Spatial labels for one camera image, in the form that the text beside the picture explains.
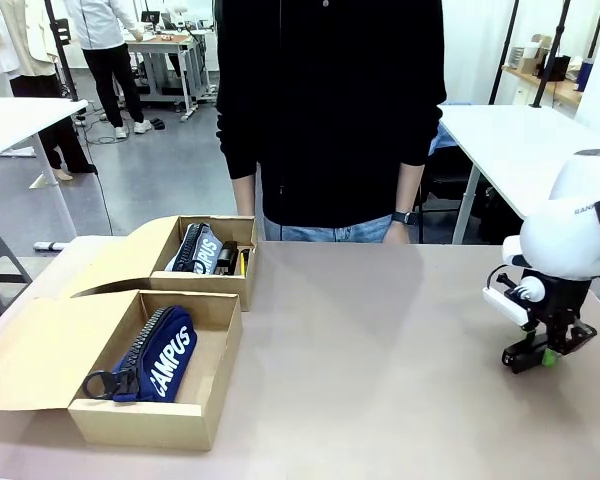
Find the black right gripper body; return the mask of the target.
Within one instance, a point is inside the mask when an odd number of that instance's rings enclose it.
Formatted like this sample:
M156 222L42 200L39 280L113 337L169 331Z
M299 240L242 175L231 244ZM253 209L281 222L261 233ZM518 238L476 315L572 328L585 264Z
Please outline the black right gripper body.
M570 312L565 322L572 324L581 318L581 308L591 287L591 280L565 280L546 275L524 275L523 287L533 287L536 281L544 287L544 297L537 301L527 300L529 318L548 325L549 317Z

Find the person left hand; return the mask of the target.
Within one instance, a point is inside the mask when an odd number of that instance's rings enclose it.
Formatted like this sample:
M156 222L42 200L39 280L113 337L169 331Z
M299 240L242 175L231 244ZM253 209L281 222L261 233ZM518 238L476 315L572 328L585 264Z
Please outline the person left hand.
M383 237L383 244L405 245L410 243L409 228L407 225L392 221Z

